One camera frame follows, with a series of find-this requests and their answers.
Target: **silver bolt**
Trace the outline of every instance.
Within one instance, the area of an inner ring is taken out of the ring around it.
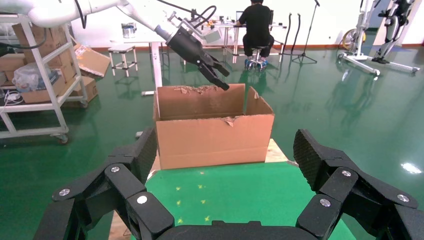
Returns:
[[[406,203],[410,201],[410,199],[407,196],[402,194],[397,195],[397,198],[401,200],[402,202],[406,202]]]
[[[341,174],[345,175],[346,177],[352,176],[350,171],[342,171]]]
[[[110,170],[112,173],[116,173],[119,171],[119,166],[114,166],[112,167],[112,169]]]
[[[137,203],[139,203],[139,204],[145,204],[146,202],[147,202],[146,196],[141,196],[141,197],[137,198]]]
[[[59,196],[66,196],[66,195],[68,195],[69,194],[69,192],[70,192],[71,190],[69,189],[69,188],[65,188],[65,189],[62,189],[60,192],[59,192]]]
[[[321,199],[321,200],[319,200],[319,202],[324,207],[330,207],[331,206],[331,202],[329,200],[327,200],[327,199]]]

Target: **laptop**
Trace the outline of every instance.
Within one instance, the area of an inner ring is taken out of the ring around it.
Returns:
[[[235,12],[235,20],[238,21],[242,17],[243,11]]]

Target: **wooden board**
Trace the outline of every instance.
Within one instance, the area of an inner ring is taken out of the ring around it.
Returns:
[[[297,166],[295,162],[289,161],[289,159],[284,155],[283,151],[278,147],[274,139],[269,140],[268,152],[266,153],[265,163],[276,163],[276,162],[288,162],[292,165]],[[154,160],[153,167],[149,178],[151,178],[156,171],[161,169],[159,155],[156,155]],[[108,240],[129,240],[131,233],[125,226],[124,222],[121,220],[119,215],[114,211],[113,220],[110,226],[109,239]]]

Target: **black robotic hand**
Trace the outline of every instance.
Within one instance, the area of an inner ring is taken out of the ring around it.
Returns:
[[[227,83],[223,82],[218,77],[214,69],[217,69],[225,77],[230,75],[230,72],[225,69],[217,59],[203,51],[201,42],[183,27],[178,29],[176,34],[169,41],[168,47],[174,50],[187,62],[197,65],[201,74],[203,74],[209,82],[223,90],[228,90],[230,88]]]

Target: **cart wheel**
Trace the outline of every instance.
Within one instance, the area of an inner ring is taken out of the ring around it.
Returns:
[[[68,141],[69,141],[69,137],[68,137],[67,134],[61,134],[61,135],[58,135],[56,137],[58,138],[59,143],[62,144],[62,145],[67,144]]]
[[[81,108],[86,109],[89,107],[89,102],[88,101],[81,101],[80,104]]]

